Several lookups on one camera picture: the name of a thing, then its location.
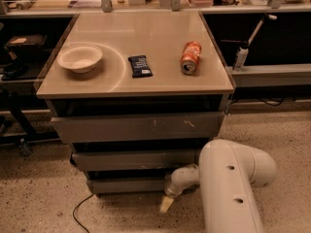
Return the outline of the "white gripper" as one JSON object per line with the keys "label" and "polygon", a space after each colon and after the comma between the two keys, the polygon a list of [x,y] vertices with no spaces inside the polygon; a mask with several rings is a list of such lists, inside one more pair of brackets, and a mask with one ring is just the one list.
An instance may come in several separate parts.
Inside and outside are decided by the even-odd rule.
{"label": "white gripper", "polygon": [[181,195],[182,192],[183,190],[173,183],[171,176],[166,176],[164,179],[164,193],[166,195],[162,197],[159,211],[162,214],[167,213],[174,202],[174,198]]}

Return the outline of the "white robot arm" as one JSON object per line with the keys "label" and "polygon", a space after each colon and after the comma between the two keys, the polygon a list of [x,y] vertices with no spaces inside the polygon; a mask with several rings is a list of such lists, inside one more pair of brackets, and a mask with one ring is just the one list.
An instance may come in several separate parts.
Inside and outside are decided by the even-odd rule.
{"label": "white robot arm", "polygon": [[277,166],[265,151],[217,139],[207,143],[196,164],[176,169],[164,182],[165,213],[184,190],[199,185],[207,233],[264,233],[254,187],[275,180]]}

